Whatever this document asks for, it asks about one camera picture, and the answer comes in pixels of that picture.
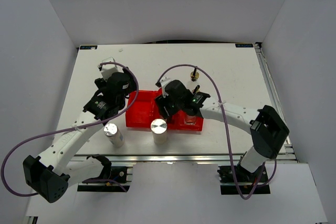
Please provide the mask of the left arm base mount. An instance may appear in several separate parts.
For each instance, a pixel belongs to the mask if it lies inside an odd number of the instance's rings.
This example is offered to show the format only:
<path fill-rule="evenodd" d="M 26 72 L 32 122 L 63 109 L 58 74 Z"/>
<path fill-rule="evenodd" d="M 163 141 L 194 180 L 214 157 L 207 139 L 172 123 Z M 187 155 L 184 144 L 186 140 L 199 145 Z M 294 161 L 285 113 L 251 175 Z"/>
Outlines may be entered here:
<path fill-rule="evenodd" d="M 132 168 L 113 166 L 111 161 L 102 155 L 92 155 L 102 165 L 103 170 L 98 177 L 89 178 L 78 184 L 78 192 L 92 193 L 126 193 L 132 182 Z"/>

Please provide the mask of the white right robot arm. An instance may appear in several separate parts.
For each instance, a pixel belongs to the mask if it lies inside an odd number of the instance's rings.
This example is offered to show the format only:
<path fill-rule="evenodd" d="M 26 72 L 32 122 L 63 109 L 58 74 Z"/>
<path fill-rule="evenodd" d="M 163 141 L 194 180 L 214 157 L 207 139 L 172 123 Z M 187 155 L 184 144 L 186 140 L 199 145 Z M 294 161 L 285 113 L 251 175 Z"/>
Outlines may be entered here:
<path fill-rule="evenodd" d="M 271 106 L 249 109 L 230 103 L 220 103 L 207 93 L 193 93 L 179 80 L 163 78 L 157 86 L 162 94 L 155 99 L 159 114 L 168 119 L 182 111 L 189 116 L 227 122 L 251 135 L 253 146 L 236 167 L 238 177 L 247 182 L 268 159 L 276 159 L 289 129 Z"/>

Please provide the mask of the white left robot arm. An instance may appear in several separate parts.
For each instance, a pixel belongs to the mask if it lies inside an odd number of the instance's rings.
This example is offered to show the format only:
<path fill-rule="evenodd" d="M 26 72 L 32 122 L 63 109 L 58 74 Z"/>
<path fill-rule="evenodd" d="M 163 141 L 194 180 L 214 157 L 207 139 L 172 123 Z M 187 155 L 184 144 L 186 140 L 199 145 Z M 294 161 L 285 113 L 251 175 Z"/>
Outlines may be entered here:
<path fill-rule="evenodd" d="M 23 161 L 27 185 L 49 203 L 60 199 L 72 185 L 91 179 L 104 182 L 111 176 L 111 162 L 100 154 L 69 164 L 84 144 L 124 109 L 126 97 L 137 89 L 127 67 L 118 71 L 101 64 L 99 70 L 102 77 L 95 80 L 98 89 L 74 121 L 73 129 L 37 157 L 29 155 Z"/>

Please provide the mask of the clear glass bottle gold spout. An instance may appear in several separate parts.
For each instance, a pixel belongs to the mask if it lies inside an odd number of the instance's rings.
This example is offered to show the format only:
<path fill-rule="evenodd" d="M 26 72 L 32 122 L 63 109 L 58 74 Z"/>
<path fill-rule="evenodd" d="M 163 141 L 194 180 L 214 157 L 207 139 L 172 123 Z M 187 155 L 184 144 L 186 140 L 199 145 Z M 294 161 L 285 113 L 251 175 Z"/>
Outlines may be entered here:
<path fill-rule="evenodd" d="M 193 82 L 190 81 L 187 84 L 187 89 L 189 89 L 193 94 L 197 93 L 200 89 L 200 85 L 197 81 Z M 195 125 L 196 123 L 196 116 L 190 116 L 188 114 L 184 114 L 184 123 L 187 125 Z"/>

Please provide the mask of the silver-top white cylinder canister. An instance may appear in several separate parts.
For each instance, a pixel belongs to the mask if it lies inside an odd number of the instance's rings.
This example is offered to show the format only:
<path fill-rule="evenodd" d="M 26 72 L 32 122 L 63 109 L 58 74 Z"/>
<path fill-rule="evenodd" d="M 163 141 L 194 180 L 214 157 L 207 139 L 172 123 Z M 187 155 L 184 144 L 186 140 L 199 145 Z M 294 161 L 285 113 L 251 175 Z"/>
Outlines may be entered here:
<path fill-rule="evenodd" d="M 163 119 L 154 119 L 150 129 L 155 144 L 163 144 L 167 140 L 167 123 Z"/>

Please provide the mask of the glass bottle with dark sauce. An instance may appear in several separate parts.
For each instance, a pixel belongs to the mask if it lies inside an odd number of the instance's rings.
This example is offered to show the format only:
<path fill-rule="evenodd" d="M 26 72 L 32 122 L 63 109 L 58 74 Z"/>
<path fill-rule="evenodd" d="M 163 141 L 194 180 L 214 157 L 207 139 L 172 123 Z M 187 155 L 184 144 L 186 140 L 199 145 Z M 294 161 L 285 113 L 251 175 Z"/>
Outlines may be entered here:
<path fill-rule="evenodd" d="M 195 82 L 199 79 L 199 73 L 198 73 L 198 69 L 195 67 L 194 70 L 191 72 L 190 74 L 190 80 L 192 82 Z"/>

